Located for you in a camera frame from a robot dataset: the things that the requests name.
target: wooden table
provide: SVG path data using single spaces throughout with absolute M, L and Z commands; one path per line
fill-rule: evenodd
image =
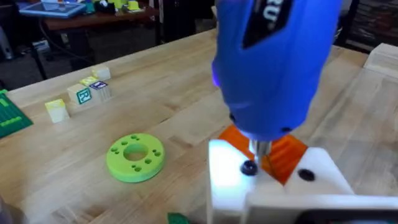
M 9 92 L 33 126 L 0 140 L 0 194 L 32 223 L 204 223 L 208 140 L 231 124 L 211 80 L 213 30 L 107 62 L 113 98 L 52 124 L 44 108 L 86 68 Z M 333 47 L 306 123 L 294 134 L 328 149 L 359 194 L 398 195 L 398 80 L 362 70 L 367 55 Z M 153 179 L 112 178 L 113 141 L 149 133 L 164 143 Z

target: green object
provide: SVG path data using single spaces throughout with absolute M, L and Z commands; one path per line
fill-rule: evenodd
M 189 224 L 189 220 L 179 213 L 167 214 L 167 220 L 169 224 Z
M 86 103 L 87 101 L 91 100 L 91 93 L 88 88 L 85 88 L 84 90 L 80 90 L 77 94 L 77 99 L 79 101 L 79 104 Z
M 142 159 L 127 157 L 145 155 Z M 155 176 L 163 167 L 165 151 L 162 143 L 149 134 L 130 134 L 117 140 L 106 154 L 106 165 L 116 179 L 135 183 Z
M 0 138 L 32 125 L 32 121 L 0 91 Z
M 129 10 L 140 10 L 138 2 L 137 1 L 133 1 L 133 0 L 129 0 L 128 9 Z

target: green washer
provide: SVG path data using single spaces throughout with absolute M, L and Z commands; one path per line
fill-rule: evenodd
M 137 161 L 125 158 L 132 153 L 146 154 Z M 162 168 L 165 151 L 162 143 L 149 134 L 131 134 L 117 140 L 106 153 L 106 165 L 118 180 L 136 183 L 155 176 Z

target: toy block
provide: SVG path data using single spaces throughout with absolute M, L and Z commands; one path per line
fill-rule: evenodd
M 44 105 L 53 123 L 58 123 L 69 118 L 67 107 L 62 99 L 47 102 Z
M 91 68 L 93 76 L 100 81 L 105 81 L 111 78 L 109 68 L 103 64 L 95 65 Z
M 365 69 L 398 78 L 398 47 L 380 44 L 369 54 Z
M 98 81 L 97 78 L 87 77 L 87 78 L 84 78 L 84 79 L 80 80 L 80 83 L 88 87 L 89 85 L 91 85 L 91 84 L 93 84 L 94 82 L 97 82 L 97 81 Z
M 68 94 L 70 97 L 70 101 L 74 102 L 77 105 L 81 105 L 92 99 L 90 89 L 82 84 L 76 84 L 69 87 Z
M 90 85 L 91 95 L 97 102 L 104 102 L 111 98 L 111 92 L 108 84 L 98 81 Z

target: orange 3d printed part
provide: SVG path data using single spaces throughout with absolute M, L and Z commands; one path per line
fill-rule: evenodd
M 225 129 L 218 139 L 228 141 L 248 159 L 254 159 L 254 154 L 249 151 L 249 139 L 243 136 L 234 125 Z M 268 159 L 267 157 L 262 159 L 262 169 L 284 185 L 307 148 L 308 146 L 304 143 L 288 134 L 272 142 Z

